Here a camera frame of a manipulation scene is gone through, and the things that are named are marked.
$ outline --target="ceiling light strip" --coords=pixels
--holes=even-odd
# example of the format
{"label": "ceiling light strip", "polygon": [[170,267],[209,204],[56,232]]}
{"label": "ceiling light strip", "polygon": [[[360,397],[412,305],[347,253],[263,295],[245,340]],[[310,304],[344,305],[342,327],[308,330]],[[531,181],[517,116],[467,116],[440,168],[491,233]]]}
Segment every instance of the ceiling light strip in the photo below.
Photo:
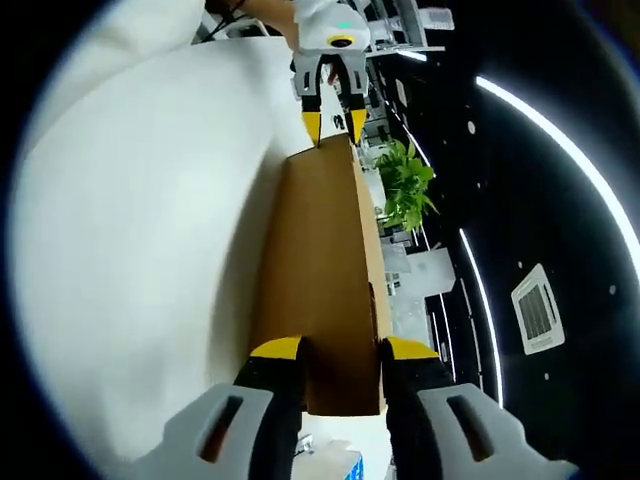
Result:
{"label": "ceiling light strip", "polygon": [[419,60],[420,62],[426,62],[427,56],[424,53],[411,52],[406,50],[400,50],[398,52],[403,57],[412,58],[414,60]]}
{"label": "ceiling light strip", "polygon": [[440,335],[438,335],[438,323],[436,322],[436,312],[429,313],[429,316],[431,317],[431,321],[433,322],[433,331],[436,333],[436,351],[442,358],[442,352],[440,352]]}
{"label": "ceiling light strip", "polygon": [[451,331],[449,330],[449,318],[447,317],[447,309],[444,308],[444,298],[440,294],[440,303],[442,304],[442,314],[444,316],[444,327],[447,331],[447,341],[449,342],[449,357],[451,357],[451,372],[453,374],[453,381],[456,381],[456,362],[453,359],[453,345],[451,343]]}
{"label": "ceiling light strip", "polygon": [[464,244],[464,247],[467,250],[467,255],[469,256],[469,261],[471,262],[471,268],[473,269],[473,273],[476,276],[476,281],[478,282],[480,297],[482,298],[482,305],[484,306],[484,312],[487,317],[487,323],[489,325],[489,336],[491,337],[491,346],[493,348],[493,363],[496,367],[496,384],[497,384],[497,390],[498,390],[497,401],[498,401],[498,405],[500,405],[500,408],[504,408],[504,392],[502,390],[502,365],[500,364],[500,351],[498,350],[498,340],[496,338],[496,329],[493,324],[493,316],[491,315],[491,308],[489,308],[489,300],[487,298],[487,292],[484,289],[484,283],[482,283],[482,277],[480,277],[480,271],[478,270],[476,259],[473,256],[473,252],[471,251],[471,245],[469,245],[469,240],[467,240],[467,236],[465,235],[462,229],[460,229],[460,237],[462,238],[462,243]]}
{"label": "ceiling light strip", "polygon": [[631,262],[635,269],[636,278],[638,279],[638,289],[640,289],[640,243],[638,242],[638,237],[636,236],[633,226],[631,225],[631,221],[624,211],[624,208],[622,208],[620,201],[607,181],[593,165],[591,160],[589,160],[582,150],[580,150],[577,145],[573,143],[558,127],[512,93],[507,92],[505,89],[483,77],[476,77],[476,84],[504,100],[516,110],[524,114],[533,123],[538,125],[551,138],[553,138],[558,145],[560,145],[560,147],[587,176],[591,184],[600,194],[600,197],[609,209],[609,212],[611,212],[611,215],[622,234],[622,238],[627,250],[629,251]]}

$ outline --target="ceiling air conditioner vent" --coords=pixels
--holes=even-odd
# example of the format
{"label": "ceiling air conditioner vent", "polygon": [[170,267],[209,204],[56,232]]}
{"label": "ceiling air conditioner vent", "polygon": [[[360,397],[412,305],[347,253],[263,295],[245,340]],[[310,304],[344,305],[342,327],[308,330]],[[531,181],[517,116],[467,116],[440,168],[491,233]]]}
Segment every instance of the ceiling air conditioner vent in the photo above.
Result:
{"label": "ceiling air conditioner vent", "polygon": [[531,355],[564,343],[564,329],[549,279],[537,264],[511,292],[524,353]]}

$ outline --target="white table surface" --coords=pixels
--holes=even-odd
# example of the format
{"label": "white table surface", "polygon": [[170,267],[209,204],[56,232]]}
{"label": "white table surface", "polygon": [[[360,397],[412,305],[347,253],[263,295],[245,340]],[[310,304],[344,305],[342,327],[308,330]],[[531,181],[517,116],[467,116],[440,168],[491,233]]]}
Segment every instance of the white table surface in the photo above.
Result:
{"label": "white table surface", "polygon": [[[244,362],[277,172],[311,146],[290,60],[280,38],[158,56],[99,85],[25,155],[10,218],[24,344],[107,471]],[[340,106],[322,90],[331,135]],[[365,468],[388,463],[386,437],[369,450]]]}

